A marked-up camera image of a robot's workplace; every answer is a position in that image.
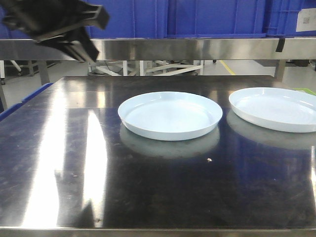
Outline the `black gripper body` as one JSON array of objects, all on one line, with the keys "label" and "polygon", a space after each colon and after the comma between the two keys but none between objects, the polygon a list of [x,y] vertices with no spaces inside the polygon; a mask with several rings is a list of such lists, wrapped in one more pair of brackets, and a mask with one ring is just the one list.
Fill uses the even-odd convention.
[{"label": "black gripper body", "polygon": [[73,23],[83,11],[81,0],[2,0],[3,22],[30,36],[42,35]]}]

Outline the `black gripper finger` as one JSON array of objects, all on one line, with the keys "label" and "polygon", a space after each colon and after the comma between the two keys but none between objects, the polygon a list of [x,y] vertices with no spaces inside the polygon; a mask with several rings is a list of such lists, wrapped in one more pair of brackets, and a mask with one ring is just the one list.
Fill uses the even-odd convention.
[{"label": "black gripper finger", "polygon": [[55,43],[59,50],[80,62],[95,62],[99,55],[85,27],[59,35]]},{"label": "black gripper finger", "polygon": [[37,41],[90,42],[86,26],[105,29],[109,14],[102,5],[87,2],[60,2],[58,9],[49,8],[48,23],[37,33]]}]

